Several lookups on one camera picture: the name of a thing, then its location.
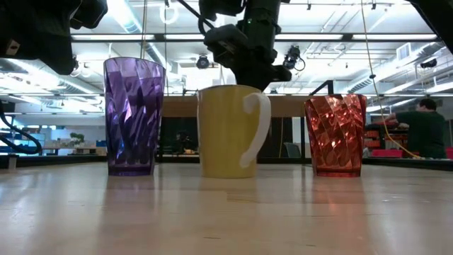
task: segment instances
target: wire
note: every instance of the wire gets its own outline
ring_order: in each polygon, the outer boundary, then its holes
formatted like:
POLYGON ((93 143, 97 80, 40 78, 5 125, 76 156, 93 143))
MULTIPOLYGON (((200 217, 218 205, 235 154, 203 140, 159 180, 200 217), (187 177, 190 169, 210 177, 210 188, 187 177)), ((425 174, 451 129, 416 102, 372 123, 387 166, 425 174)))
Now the wire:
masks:
POLYGON ((379 96, 379 92, 377 90, 377 86, 376 86, 376 81, 374 80, 374 78, 376 77, 376 75, 374 75, 374 71, 373 71, 373 65, 371 63, 371 54, 369 53, 369 43, 368 43, 368 32, 367 32, 367 23, 365 21, 365 10, 364 10, 364 4, 363 4, 363 0, 360 0, 360 3, 361 3, 361 7, 362 7, 362 19, 363 19, 363 28, 364 28, 364 32, 365 32, 365 44, 367 46, 367 54, 368 54, 368 62, 369 62, 369 69, 371 71, 371 76, 370 78, 372 79, 373 81, 373 87, 374 87, 374 91, 376 91, 376 95, 377 95, 377 101, 379 103, 379 107, 381 109, 381 118, 382 118, 382 122, 384 124, 384 129, 385 129, 385 133, 387 135, 387 137, 396 145, 398 146, 399 148, 401 148, 403 151, 407 152, 409 155, 411 155, 412 157, 416 158, 416 159, 421 159, 420 156, 417 156, 415 155, 414 153, 412 152, 409 152, 405 147, 403 147, 401 144, 399 144, 397 141, 395 141, 393 138, 391 138, 390 134, 389 134, 389 129, 387 128, 387 124, 385 123, 385 117, 384 117, 384 110, 382 109, 382 103, 381 103, 381 99, 380 99, 380 96, 379 96))
POLYGON ((203 21, 205 20, 205 17, 200 16, 198 18, 198 30, 202 35, 206 35, 206 30, 205 30, 205 25, 203 25, 203 21))
POLYGON ((298 71, 298 72, 302 72, 305 70, 305 67, 306 67, 306 63, 305 63, 305 60, 302 59, 301 57, 299 57, 299 59, 302 61, 302 63, 304 63, 304 67, 302 67, 302 69, 297 69, 296 67, 294 67, 294 70, 298 71))
POLYGON ((209 28, 215 28, 214 25, 212 25, 209 21, 206 20, 205 17, 202 17, 192 6, 188 5, 184 0, 178 0, 178 2, 184 6, 189 12, 191 12, 193 15, 195 15, 198 18, 198 23, 200 24, 200 21, 206 24, 209 28))
POLYGON ((148 0, 144 0, 144 8, 143 8, 143 29, 142 29, 142 45, 140 47, 140 58, 144 59, 145 53, 145 43, 147 43, 147 19, 148 19, 148 0))
POLYGON ((25 153, 25 154, 37 154, 39 152, 41 152, 42 150, 42 147, 41 147, 41 144, 40 142, 34 138, 33 136, 27 134, 26 132, 22 131, 22 130, 19 130, 18 128, 14 127, 13 125, 11 125, 6 117, 5 117, 5 112, 3 110, 3 104, 0 103, 0 119, 1 121, 3 121, 3 123, 5 123, 5 125, 7 125, 9 128, 11 128, 12 130, 18 132, 19 134, 27 137, 30 141, 32 141, 33 143, 35 143, 36 145, 36 149, 33 150, 33 151, 29 151, 27 149, 24 149, 24 148, 21 148, 19 147, 18 145, 15 145, 14 143, 12 143, 10 140, 8 140, 7 138, 5 137, 2 137, 0 136, 0 140, 2 142, 4 142, 6 145, 8 145, 9 147, 11 147, 11 149, 14 149, 15 151, 19 152, 19 153, 25 153))

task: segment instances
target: person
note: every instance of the person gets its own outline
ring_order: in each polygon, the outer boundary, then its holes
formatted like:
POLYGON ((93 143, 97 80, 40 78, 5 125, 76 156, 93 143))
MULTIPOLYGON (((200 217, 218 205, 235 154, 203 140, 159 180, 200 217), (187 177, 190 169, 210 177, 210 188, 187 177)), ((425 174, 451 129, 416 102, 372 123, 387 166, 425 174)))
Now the person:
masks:
POLYGON ((436 110, 436 102, 424 98, 415 111, 392 113, 386 118, 386 122, 396 120, 409 126, 407 149, 410 152, 419 152, 420 157, 445 159, 445 119, 436 110))

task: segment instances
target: ceiling light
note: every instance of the ceiling light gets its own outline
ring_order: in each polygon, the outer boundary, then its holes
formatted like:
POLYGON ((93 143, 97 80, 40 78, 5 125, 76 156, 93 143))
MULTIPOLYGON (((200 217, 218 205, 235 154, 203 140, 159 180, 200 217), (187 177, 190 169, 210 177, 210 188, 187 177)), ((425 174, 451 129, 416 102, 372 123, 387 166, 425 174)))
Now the ceiling light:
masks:
POLYGON ((370 113, 369 115, 370 115, 370 116, 380 116, 381 113, 370 113))
POLYGON ((205 38, 202 34, 173 34, 165 35, 167 40, 203 40, 205 38))
POLYGON ((119 35, 71 35, 73 41, 86 41, 86 40, 106 40, 106 41, 124 41, 124 40, 154 40, 154 35, 142 35, 142 34, 119 34, 119 35))
POLYGON ((279 34, 276 40, 341 40, 340 34, 279 34))
POLYGON ((453 97, 453 93, 430 94, 431 97, 453 97))
POLYGON ((52 115, 53 113, 24 113, 26 115, 52 115))
POLYGON ((39 100, 37 100, 35 98, 28 97, 28 96, 21 96, 21 97, 9 96, 9 97, 12 98, 12 99, 21 100, 21 101, 25 101, 25 102, 28 102, 28 103, 41 104, 41 101, 39 101, 39 100))
POLYGON ((412 99, 408 99, 408 100, 404 100, 404 101, 401 101, 401 102, 398 102, 398 103, 395 103, 393 105, 391 105, 391 107, 397 107, 397 106, 402 106, 402 105, 405 105, 407 103, 410 103, 412 101, 414 101, 415 98, 412 98, 412 99))
MULTIPOLYGON (((32 66, 31 64, 27 64, 25 62, 22 62, 22 61, 19 61, 16 59, 7 59, 7 60, 24 68, 28 73, 32 74, 33 77, 38 78, 40 81, 45 81, 47 84, 55 84, 55 86, 58 86, 60 84, 59 77, 57 77, 53 74, 50 74, 48 72, 42 71, 42 70, 32 66)), ((76 88, 80 91, 83 91, 85 93, 88 93, 88 94, 93 93, 91 90, 85 89, 84 87, 82 87, 78 84, 75 84, 73 82, 64 80, 64 83, 68 84, 70 86, 73 86, 74 88, 76 88)))
POLYGON ((367 113, 374 112, 374 111, 377 111, 377 110, 381 110, 381 106, 370 106, 370 107, 367 107, 367 113))
POLYGON ((393 94, 395 92, 399 92, 399 91, 402 91, 404 89, 407 89, 408 87, 412 86, 413 84, 412 83, 407 83, 407 84, 403 84, 403 85, 400 85, 400 86, 396 86, 392 89, 389 89, 388 91, 385 91, 384 94, 393 94))
POLYGON ((53 93, 14 93, 12 96, 54 96, 53 93))
POLYGON ((424 97, 422 94, 384 94, 384 97, 424 97))
MULTIPOLYGON (((365 40, 365 35, 353 35, 353 40, 365 40)), ((406 35, 368 35, 368 40, 436 40, 436 34, 406 34, 406 35)))
POLYGON ((91 93, 91 94, 61 94, 60 96, 103 96, 103 94, 99 93, 91 93))
POLYGON ((453 82, 449 82, 449 83, 446 83, 446 84, 440 84, 440 85, 437 85, 437 86, 434 86, 430 89, 427 89, 426 92, 427 93, 435 93, 435 92, 439 92, 439 91, 446 91, 448 89, 453 89, 453 82))

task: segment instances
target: mug handle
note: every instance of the mug handle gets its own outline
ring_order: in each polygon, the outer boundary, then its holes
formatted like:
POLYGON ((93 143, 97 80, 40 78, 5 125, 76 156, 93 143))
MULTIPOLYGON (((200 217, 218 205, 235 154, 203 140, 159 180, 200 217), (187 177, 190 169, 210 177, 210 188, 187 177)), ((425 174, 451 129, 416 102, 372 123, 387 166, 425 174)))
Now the mug handle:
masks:
POLYGON ((270 126, 270 100, 263 93, 251 93, 243 98, 243 111, 247 114, 253 112, 254 106, 260 104, 260 122, 256 131, 255 137, 250 143, 250 147, 241 156, 239 162, 241 168, 246 168, 256 158, 258 152, 268 136, 268 130, 270 126))

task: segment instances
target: desk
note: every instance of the desk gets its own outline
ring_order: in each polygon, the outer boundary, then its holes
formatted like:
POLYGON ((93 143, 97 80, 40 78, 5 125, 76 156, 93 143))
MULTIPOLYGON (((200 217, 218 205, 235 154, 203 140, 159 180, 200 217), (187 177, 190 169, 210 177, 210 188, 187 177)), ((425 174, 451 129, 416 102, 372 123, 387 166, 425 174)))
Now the desk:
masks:
POLYGON ((107 164, 0 175, 0 254, 440 255, 453 251, 453 174, 364 166, 362 178, 259 165, 201 178, 198 164, 112 177, 107 164))
POLYGON ((83 151, 85 149, 89 149, 90 154, 92 154, 91 153, 92 150, 94 150, 93 154, 95 154, 97 148, 96 147, 43 147, 42 150, 40 151, 39 155, 42 156, 44 150, 53 150, 53 151, 55 151, 55 155, 58 156, 58 151, 61 149, 75 149, 78 152, 83 151))

